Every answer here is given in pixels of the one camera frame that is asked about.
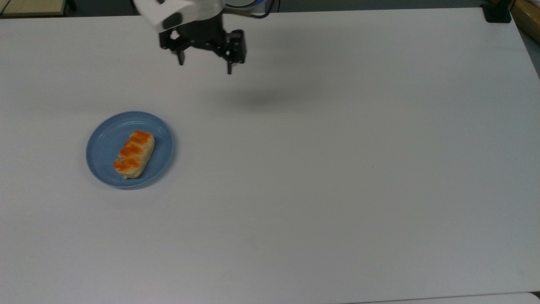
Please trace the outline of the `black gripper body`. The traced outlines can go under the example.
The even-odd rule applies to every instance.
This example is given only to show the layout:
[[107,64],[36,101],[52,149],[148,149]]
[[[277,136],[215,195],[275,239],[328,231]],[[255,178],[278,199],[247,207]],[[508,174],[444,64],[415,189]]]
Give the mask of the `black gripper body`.
[[179,25],[176,31],[179,37],[175,39],[175,50],[178,52],[191,46],[224,52],[223,15]]

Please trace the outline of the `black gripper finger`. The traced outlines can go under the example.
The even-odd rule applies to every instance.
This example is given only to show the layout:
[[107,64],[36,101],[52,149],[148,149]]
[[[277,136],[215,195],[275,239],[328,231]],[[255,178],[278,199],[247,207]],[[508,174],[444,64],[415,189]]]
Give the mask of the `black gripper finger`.
[[166,30],[164,32],[159,33],[160,48],[164,50],[170,50],[172,54],[175,54],[177,56],[179,65],[184,65],[186,40],[182,36],[178,36],[174,38],[173,37],[174,33],[177,33],[177,31]]
[[237,29],[223,32],[218,36],[215,53],[227,63],[227,74],[231,75],[233,67],[244,64],[247,56],[245,32]]

